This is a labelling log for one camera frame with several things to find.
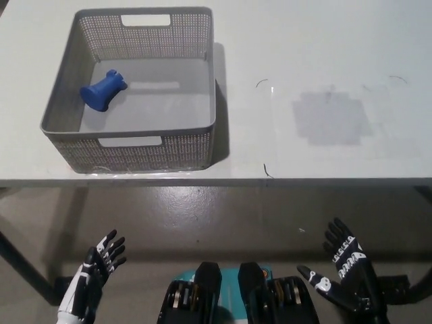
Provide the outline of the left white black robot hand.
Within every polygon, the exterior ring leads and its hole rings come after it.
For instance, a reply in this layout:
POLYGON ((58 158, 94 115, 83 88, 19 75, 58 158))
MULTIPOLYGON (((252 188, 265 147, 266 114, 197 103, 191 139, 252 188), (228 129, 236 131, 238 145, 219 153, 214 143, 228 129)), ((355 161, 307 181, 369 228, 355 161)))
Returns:
POLYGON ((88 249, 59 305, 58 323, 94 323, 105 284, 127 260, 124 243, 113 229, 88 249))

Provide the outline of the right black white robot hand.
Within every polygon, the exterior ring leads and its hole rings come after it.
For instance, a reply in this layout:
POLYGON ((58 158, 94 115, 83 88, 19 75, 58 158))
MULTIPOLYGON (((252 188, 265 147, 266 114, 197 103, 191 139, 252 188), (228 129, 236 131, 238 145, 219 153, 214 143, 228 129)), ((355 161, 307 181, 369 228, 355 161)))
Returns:
POLYGON ((341 219, 328 223, 323 248, 340 280, 331 280, 306 265, 299 265, 297 270, 303 278, 326 300, 353 315, 384 317, 387 305, 373 264, 341 219))

